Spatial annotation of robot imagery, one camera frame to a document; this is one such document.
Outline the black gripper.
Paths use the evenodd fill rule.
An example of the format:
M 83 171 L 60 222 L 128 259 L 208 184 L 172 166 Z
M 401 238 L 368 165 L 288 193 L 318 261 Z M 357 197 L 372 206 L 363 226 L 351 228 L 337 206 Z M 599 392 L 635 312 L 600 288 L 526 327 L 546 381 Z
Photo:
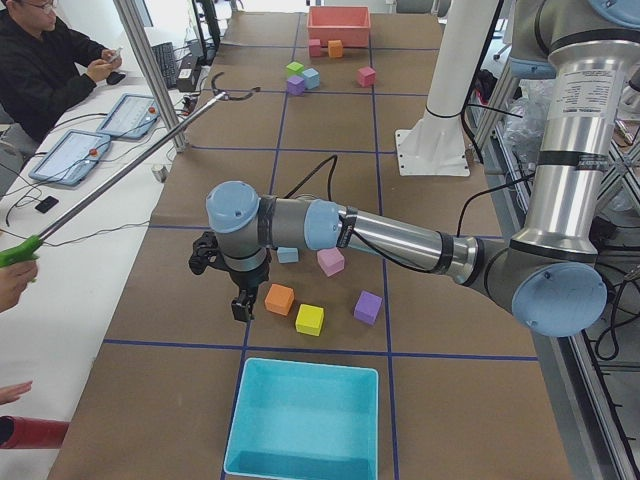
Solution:
M 195 275 L 202 275 L 207 268 L 229 271 L 213 231 L 205 231 L 193 242 L 188 266 Z M 231 301 L 231 310 L 236 321 L 251 322 L 253 320 L 253 292 L 240 289 L 238 295 Z

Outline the hand holding grabber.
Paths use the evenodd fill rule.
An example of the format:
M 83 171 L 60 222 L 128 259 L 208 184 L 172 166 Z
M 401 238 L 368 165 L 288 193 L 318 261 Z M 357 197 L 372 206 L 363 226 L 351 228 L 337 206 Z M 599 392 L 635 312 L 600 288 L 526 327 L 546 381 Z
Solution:
M 2 312 L 15 307 L 27 288 L 36 279 L 38 264 L 35 260 L 4 266 L 0 271 L 0 309 Z

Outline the hand at left edge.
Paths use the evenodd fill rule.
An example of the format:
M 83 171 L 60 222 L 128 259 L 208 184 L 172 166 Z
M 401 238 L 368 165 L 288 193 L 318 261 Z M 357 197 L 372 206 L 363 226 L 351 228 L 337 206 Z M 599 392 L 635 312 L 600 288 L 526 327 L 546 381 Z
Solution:
M 32 381 L 3 386 L 0 388 L 0 404 L 6 405 L 19 400 L 32 389 Z

